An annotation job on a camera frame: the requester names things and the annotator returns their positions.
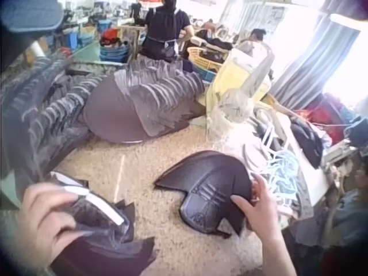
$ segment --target wall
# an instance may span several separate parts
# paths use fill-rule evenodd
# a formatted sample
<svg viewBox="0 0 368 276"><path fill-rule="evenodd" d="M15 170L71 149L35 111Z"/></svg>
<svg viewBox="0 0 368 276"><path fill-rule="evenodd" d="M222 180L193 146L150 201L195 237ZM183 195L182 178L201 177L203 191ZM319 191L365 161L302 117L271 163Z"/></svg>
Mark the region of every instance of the wall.
<svg viewBox="0 0 368 276"><path fill-rule="evenodd" d="M227 2L228 0L217 0L215 5L208 6L198 1L177 0L177 7L194 18L204 21L211 18L214 23L217 23L220 20Z"/></svg>

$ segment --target stacked blue bins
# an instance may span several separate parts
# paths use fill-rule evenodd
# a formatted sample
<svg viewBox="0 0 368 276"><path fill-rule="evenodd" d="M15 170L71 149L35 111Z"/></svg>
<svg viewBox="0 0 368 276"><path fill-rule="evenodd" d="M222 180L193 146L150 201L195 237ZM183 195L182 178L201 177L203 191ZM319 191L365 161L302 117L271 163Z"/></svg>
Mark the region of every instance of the stacked blue bins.
<svg viewBox="0 0 368 276"><path fill-rule="evenodd" d="M111 27L111 20L98 20L98 32L103 33L105 30L109 29Z"/></svg>
<svg viewBox="0 0 368 276"><path fill-rule="evenodd" d="M79 35L79 41L80 43L82 44L82 47L88 45L88 44L91 44L93 42L93 35L92 34L80 34Z"/></svg>
<svg viewBox="0 0 368 276"><path fill-rule="evenodd" d="M126 63L129 58L129 45L122 45L118 48L100 47L99 58L103 62L119 62Z"/></svg>
<svg viewBox="0 0 368 276"><path fill-rule="evenodd" d="M71 48L72 50L77 49L78 40L77 40L76 32L70 32L68 34L65 34L65 40L66 40L67 47Z"/></svg>

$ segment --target hand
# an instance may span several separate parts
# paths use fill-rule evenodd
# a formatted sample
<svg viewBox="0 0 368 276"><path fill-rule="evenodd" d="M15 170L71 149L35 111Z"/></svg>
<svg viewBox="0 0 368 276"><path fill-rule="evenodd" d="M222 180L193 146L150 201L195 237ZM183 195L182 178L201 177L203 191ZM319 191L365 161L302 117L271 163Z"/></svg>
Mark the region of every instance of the hand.
<svg viewBox="0 0 368 276"><path fill-rule="evenodd" d="M260 175L253 174L253 194L259 198L252 206L246 199L238 195L232 195L231 200L239 207L248 218L252 229L263 244L272 240L282 239L278 224L277 203L268 190L266 180Z"/></svg>
<svg viewBox="0 0 368 276"><path fill-rule="evenodd" d="M84 232L75 228L74 218L56 207L74 202L76 194L50 183L30 186L24 194L18 213L18 254L22 265L32 269L43 269L71 242Z"/></svg>

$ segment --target dark sleeve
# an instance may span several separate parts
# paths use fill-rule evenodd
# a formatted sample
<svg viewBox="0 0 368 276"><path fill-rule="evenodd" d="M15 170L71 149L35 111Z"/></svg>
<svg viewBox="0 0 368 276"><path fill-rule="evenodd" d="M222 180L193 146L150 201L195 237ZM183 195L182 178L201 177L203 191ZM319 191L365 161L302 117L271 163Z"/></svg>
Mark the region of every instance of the dark sleeve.
<svg viewBox="0 0 368 276"><path fill-rule="evenodd" d="M186 12L182 12L182 27L181 29L184 29L185 27L190 25L189 16L186 14Z"/></svg>
<svg viewBox="0 0 368 276"><path fill-rule="evenodd" d="M147 15L145 16L145 20L144 20L145 25L150 24L150 21L151 21L151 18L152 18L153 14L154 14L154 11L152 9L149 9Z"/></svg>

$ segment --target pile of fabric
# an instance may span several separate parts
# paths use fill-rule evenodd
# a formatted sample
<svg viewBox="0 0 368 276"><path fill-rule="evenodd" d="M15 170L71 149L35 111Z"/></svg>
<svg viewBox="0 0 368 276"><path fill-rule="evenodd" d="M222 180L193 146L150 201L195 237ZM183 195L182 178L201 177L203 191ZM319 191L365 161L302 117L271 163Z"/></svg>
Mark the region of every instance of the pile of fabric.
<svg viewBox="0 0 368 276"><path fill-rule="evenodd" d="M153 251L155 239L134 239L134 203L126 205L122 200L111 204L84 188L80 181L71 180L59 172L55 174L73 183L66 185L58 181L68 191L76 188L82 191L79 200L65 211L74 217L78 230L89 234L63 250L51 264L54 272L57 275L118 276L123 271L128 276L140 275L156 259ZM98 200L107 205L102 208Z"/></svg>
<svg viewBox="0 0 368 276"><path fill-rule="evenodd" d="M20 198L92 135L80 115L106 75L66 75L67 66L63 56L41 57L2 87L1 173L15 170Z"/></svg>
<svg viewBox="0 0 368 276"><path fill-rule="evenodd" d="M187 127L189 119L205 114L196 101L205 89L198 74L178 67L138 59L108 76L84 109L89 129L114 143L139 143Z"/></svg>

